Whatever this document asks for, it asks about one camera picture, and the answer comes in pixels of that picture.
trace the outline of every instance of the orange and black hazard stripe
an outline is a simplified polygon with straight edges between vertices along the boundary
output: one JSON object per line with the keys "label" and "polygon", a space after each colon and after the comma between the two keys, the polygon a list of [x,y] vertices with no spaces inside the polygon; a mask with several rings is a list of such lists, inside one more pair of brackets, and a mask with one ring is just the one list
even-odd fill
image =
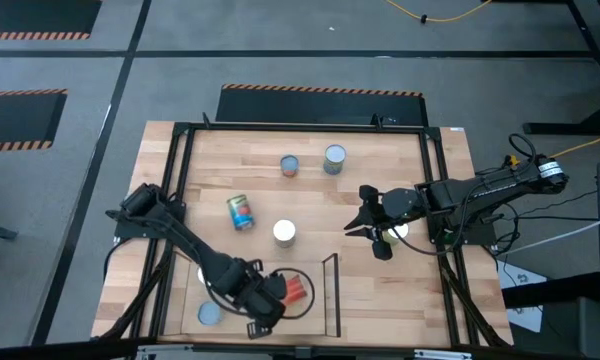
{"label": "orange and black hazard stripe", "polygon": [[0,40],[85,40],[101,0],[0,0]]}
{"label": "orange and black hazard stripe", "polygon": [[413,96],[422,97],[422,93],[414,91],[393,91],[393,90],[365,90],[365,89],[347,89],[332,87],[312,87],[312,86],[280,86],[280,85],[250,85],[250,84],[225,84],[222,89],[239,90],[271,90],[271,91],[300,91],[300,92],[322,92],[322,93],[341,93],[341,94],[366,94],[366,95],[392,95],[392,96]]}
{"label": "orange and black hazard stripe", "polygon": [[0,32],[0,40],[86,40],[82,32]]}
{"label": "orange and black hazard stripe", "polygon": [[67,89],[0,91],[0,151],[53,145]]}

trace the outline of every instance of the floor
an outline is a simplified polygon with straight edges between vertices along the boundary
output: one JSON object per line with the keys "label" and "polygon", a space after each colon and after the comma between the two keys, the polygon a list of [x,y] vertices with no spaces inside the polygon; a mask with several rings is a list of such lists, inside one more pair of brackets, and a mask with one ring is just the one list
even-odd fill
{"label": "floor", "polygon": [[[600,45],[600,10],[595,2],[576,2]],[[20,232],[15,241],[0,240],[0,347],[30,341],[93,159],[91,165],[100,165],[99,172],[92,166],[91,175],[97,180],[87,199],[84,225],[48,340],[88,339],[102,264],[112,245],[114,223],[104,211],[117,207],[127,192],[145,122],[197,122],[202,112],[213,117],[224,83],[422,92],[432,126],[466,129],[476,169],[500,164],[503,155],[512,152],[507,135],[521,132],[523,122],[575,122],[600,107],[600,68],[590,59],[273,57],[266,52],[253,57],[226,52],[586,50],[564,5],[490,4],[461,21],[423,26],[384,1],[144,0],[144,4],[150,8],[138,51],[209,52],[178,58],[145,53],[132,63],[130,57],[125,60],[122,55],[143,0],[104,1],[86,41],[0,41],[0,90],[69,89],[51,150],[0,153],[0,225]],[[418,14],[450,17],[475,6],[475,1],[400,4]],[[25,56],[9,50],[40,52]],[[57,52],[44,55],[44,50],[87,52],[63,57]],[[88,51],[118,53],[93,58]],[[113,126],[103,157],[92,158],[109,105],[119,96],[119,107],[112,107],[114,114],[108,117],[114,121],[108,123]],[[591,138],[531,136],[531,140],[539,152],[553,154]],[[514,203],[518,211],[595,189],[600,144],[560,161],[571,176],[564,193],[524,197]],[[591,216],[595,211],[596,199],[591,196],[545,214]],[[498,231],[509,231],[507,226],[498,226]],[[580,226],[560,220],[542,226],[522,223],[519,242],[537,242]],[[514,254],[508,261],[557,278],[597,270],[597,251],[597,233],[592,231]]]}

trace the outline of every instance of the wooden table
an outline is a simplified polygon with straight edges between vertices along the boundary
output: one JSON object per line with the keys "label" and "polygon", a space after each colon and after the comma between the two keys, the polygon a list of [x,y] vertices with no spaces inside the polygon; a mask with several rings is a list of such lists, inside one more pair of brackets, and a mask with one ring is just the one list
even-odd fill
{"label": "wooden table", "polygon": [[[149,122],[140,145],[130,190],[141,183],[160,184],[174,123]],[[464,130],[441,129],[449,176],[473,176]],[[344,170],[331,176],[322,170],[325,148],[333,143],[347,150]],[[180,141],[176,164],[184,148]],[[433,143],[430,153],[435,154]],[[283,154],[300,160],[294,178],[279,170]],[[434,177],[437,176],[432,155]],[[178,169],[172,178],[175,183]],[[334,346],[449,346],[440,274],[435,257],[405,246],[393,248],[392,260],[372,256],[370,242],[345,237],[342,228],[357,214],[358,187],[370,184],[381,191],[424,182],[418,137],[405,134],[316,132],[205,131],[195,132],[184,201],[186,224],[218,251],[267,262],[319,261],[338,253],[342,336],[272,335],[248,340],[245,334],[185,334],[185,294],[190,260],[176,256],[167,321],[161,341],[219,343],[312,344]],[[226,200],[247,195],[256,226],[236,232]],[[272,226],[281,218],[295,222],[296,244],[282,250],[273,244]],[[255,238],[268,239],[255,242]],[[410,223],[407,238],[415,246],[433,249],[424,219]],[[100,335],[122,314],[136,295],[147,250],[146,239],[134,239],[112,256],[92,335]],[[511,333],[493,259],[480,247],[465,246],[471,295],[498,334],[511,342]],[[159,259],[162,247],[157,252]],[[141,334],[148,332],[153,300],[147,301]],[[460,336],[467,342],[461,304],[455,301]]]}

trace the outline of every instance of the yellow cable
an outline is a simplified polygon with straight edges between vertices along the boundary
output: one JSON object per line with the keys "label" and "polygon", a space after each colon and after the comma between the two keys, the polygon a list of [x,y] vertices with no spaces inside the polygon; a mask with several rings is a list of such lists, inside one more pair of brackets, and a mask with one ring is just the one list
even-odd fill
{"label": "yellow cable", "polygon": [[576,150],[578,150],[578,149],[582,149],[583,147],[587,147],[587,146],[589,146],[589,145],[597,144],[597,143],[599,143],[599,142],[600,142],[600,138],[599,138],[599,139],[596,139],[596,140],[593,140],[593,141],[589,141],[588,143],[581,144],[581,145],[578,145],[578,146],[574,146],[574,147],[572,147],[572,148],[569,148],[569,149],[567,149],[567,150],[561,151],[561,152],[559,152],[559,153],[557,153],[557,154],[555,154],[555,155],[551,155],[551,157],[552,157],[552,158],[557,158],[558,156],[562,156],[562,155],[564,155],[564,154],[570,153],[570,152],[572,152],[572,151],[576,151]]}
{"label": "yellow cable", "polygon": [[[409,10],[407,10],[407,9],[403,8],[402,6],[400,6],[400,5],[396,4],[396,3],[394,3],[394,2],[393,2],[393,1],[391,1],[391,0],[386,0],[386,1],[387,1],[389,4],[391,4],[391,5],[395,6],[395,7],[397,7],[398,9],[400,9],[400,10],[401,10],[402,12],[404,12],[405,14],[407,14],[407,15],[411,16],[412,18],[420,20],[420,18],[421,18],[420,16],[418,16],[418,15],[416,15],[416,14],[414,14],[414,13],[410,12]],[[489,3],[491,3],[491,1],[493,1],[493,0],[487,0],[487,1],[485,1],[484,3],[482,3],[482,4],[478,5],[478,6],[476,6],[475,8],[473,8],[473,9],[471,9],[471,10],[467,11],[466,13],[464,13],[464,14],[462,14],[462,15],[458,15],[458,16],[456,16],[456,17],[452,17],[452,18],[449,18],[449,19],[433,19],[433,18],[427,17],[427,18],[426,18],[426,21],[431,21],[431,22],[452,22],[452,21],[460,20],[460,19],[462,19],[463,17],[465,17],[465,16],[467,16],[467,15],[471,15],[473,12],[475,12],[475,11],[477,11],[477,10],[481,9],[482,7],[484,7],[484,6],[487,6]]]}

